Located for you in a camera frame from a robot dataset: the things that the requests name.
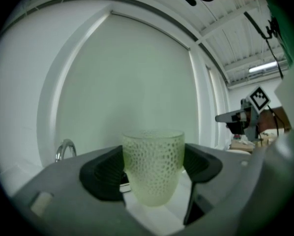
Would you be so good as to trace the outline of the large open cardboard box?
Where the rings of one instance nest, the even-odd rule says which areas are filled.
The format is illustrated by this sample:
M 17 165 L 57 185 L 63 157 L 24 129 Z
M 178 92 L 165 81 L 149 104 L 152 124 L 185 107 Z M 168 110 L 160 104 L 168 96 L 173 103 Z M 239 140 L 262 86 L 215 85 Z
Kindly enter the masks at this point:
M 245 135 L 233 135 L 230 150 L 241 150 L 252 153 L 256 148 L 263 148 L 269 146 L 277 139 L 277 134 L 263 132 L 258 137 L 257 141 L 249 141 Z

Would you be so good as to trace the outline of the chrome faucet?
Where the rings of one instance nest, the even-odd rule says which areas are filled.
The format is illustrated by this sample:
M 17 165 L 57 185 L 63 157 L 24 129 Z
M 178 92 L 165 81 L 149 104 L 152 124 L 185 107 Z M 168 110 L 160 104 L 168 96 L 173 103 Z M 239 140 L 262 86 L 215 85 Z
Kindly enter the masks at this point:
M 64 159 L 65 151 L 66 151 L 67 148 L 69 149 L 72 157 L 77 156 L 76 148 L 75 148 L 74 143 L 70 139 L 64 139 L 61 142 L 61 144 L 58 147 L 57 152 L 55 154 L 55 162 L 59 162 L 59 161 L 62 161 Z

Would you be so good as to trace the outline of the ceiling strip light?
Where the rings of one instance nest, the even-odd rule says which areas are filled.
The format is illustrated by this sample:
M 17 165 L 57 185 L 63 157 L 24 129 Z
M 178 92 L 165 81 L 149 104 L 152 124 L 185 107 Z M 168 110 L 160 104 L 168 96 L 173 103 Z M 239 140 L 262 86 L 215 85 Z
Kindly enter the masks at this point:
M 277 67 L 277 64 L 278 63 L 276 61 L 272 61 L 272 62 L 269 62 L 269 63 L 266 63 L 266 64 L 258 65 L 256 67 L 249 68 L 249 73 L 255 73 L 255 72 L 258 72 L 258 71 L 262 71 L 262 70 L 266 70 L 266 69 L 269 69 L 269 68 Z

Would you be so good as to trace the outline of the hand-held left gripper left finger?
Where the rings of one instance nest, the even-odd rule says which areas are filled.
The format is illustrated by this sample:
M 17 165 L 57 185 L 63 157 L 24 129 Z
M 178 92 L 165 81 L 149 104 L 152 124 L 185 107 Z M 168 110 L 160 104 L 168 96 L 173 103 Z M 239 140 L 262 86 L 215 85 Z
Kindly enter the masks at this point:
M 119 190 L 122 148 L 53 163 L 12 198 L 43 236 L 149 236 L 127 210 Z

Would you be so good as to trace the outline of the light green textured glass cup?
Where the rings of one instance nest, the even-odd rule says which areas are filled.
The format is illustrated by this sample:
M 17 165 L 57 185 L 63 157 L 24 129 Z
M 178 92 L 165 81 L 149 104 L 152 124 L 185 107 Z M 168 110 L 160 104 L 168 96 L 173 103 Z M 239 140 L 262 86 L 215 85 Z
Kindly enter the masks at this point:
M 178 130 L 138 130 L 122 136 L 124 171 L 137 200 L 148 207 L 166 204 L 183 168 L 185 134 Z

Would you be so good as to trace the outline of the person's right forearm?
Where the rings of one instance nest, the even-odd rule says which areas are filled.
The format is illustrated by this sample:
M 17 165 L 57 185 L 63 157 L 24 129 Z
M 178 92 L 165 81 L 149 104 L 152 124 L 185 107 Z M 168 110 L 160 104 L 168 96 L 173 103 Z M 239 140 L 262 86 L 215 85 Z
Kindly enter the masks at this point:
M 259 131 L 264 132 L 270 129 L 284 129 L 285 132 L 289 132 L 292 127 L 283 107 L 268 108 L 263 110 L 260 114 L 260 120 L 258 123 Z

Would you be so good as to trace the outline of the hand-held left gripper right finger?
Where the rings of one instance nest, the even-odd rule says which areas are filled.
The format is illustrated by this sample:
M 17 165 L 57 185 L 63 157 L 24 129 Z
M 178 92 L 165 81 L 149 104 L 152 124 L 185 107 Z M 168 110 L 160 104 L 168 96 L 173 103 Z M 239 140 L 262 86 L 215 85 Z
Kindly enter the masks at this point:
M 185 226 L 209 213 L 230 193 L 250 157 L 250 153 L 241 150 L 185 145 L 183 166 L 191 180 Z

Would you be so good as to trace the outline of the green shirt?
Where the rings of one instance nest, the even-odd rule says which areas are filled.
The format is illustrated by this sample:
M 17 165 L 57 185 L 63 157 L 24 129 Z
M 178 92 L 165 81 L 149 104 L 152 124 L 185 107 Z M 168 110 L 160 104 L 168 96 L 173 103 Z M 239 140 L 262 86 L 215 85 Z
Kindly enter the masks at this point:
M 294 62 L 294 25 L 276 0 L 266 0 L 271 18 L 278 25 L 278 41 L 284 51 L 289 67 Z

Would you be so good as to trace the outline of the white sink vanity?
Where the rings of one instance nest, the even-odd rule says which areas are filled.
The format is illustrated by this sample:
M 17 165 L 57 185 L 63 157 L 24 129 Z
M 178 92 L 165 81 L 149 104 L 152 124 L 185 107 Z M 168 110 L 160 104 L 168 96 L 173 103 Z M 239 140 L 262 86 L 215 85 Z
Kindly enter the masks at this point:
M 40 173 L 42 167 L 19 162 L 0 173 L 0 184 L 9 197 Z M 147 229 L 159 236 L 166 236 L 184 228 L 183 220 L 189 202 L 191 180 L 183 170 L 171 199 L 163 206 L 148 207 L 140 202 L 126 187 L 124 199 L 127 211 Z

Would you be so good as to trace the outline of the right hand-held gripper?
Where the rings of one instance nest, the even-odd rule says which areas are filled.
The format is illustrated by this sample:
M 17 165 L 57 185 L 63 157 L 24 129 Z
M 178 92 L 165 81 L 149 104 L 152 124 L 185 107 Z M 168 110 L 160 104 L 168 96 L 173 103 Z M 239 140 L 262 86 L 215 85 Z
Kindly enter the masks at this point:
M 225 123 L 235 135 L 245 135 L 251 142 L 259 140 L 261 112 L 269 105 L 270 99 L 262 87 L 255 88 L 241 100 L 241 109 L 217 115 L 215 121 Z

